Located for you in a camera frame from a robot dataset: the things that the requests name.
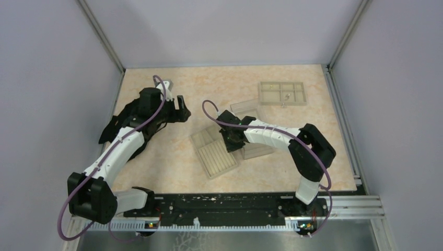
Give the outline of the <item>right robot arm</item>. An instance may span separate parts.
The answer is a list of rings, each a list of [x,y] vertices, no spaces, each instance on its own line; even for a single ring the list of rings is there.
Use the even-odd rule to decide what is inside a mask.
[[[320,181],[323,177],[330,179],[327,169],[336,157],[335,149],[315,125],[307,123],[299,129],[278,127],[251,116],[239,119],[228,110],[217,112],[215,121],[228,152],[246,144],[287,151],[301,175],[295,192],[295,211],[300,215],[313,211]]]

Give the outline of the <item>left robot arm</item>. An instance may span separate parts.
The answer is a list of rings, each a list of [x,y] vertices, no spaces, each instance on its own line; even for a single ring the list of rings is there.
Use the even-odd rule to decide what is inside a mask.
[[[82,173],[69,176],[67,205],[72,215],[107,224],[121,213],[155,213],[153,191],[142,187],[116,192],[111,189],[122,168],[146,148],[162,126],[186,122],[191,116],[183,96],[173,97],[172,81],[154,76],[154,84],[143,88],[138,98],[112,117],[99,139],[100,144],[110,144],[100,157]]]

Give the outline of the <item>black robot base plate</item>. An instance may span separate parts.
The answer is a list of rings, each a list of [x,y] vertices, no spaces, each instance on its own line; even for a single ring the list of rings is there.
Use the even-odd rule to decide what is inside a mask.
[[[328,211],[325,198],[306,205],[294,192],[256,193],[163,193],[148,198],[142,209],[123,213],[128,218],[159,218],[160,226],[279,226],[286,217],[319,220]]]

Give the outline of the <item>beige slotted ring tray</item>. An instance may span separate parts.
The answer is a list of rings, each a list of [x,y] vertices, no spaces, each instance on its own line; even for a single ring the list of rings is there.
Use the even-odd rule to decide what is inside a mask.
[[[219,177],[238,167],[232,153],[228,153],[218,125],[191,134],[192,143],[209,179]]]

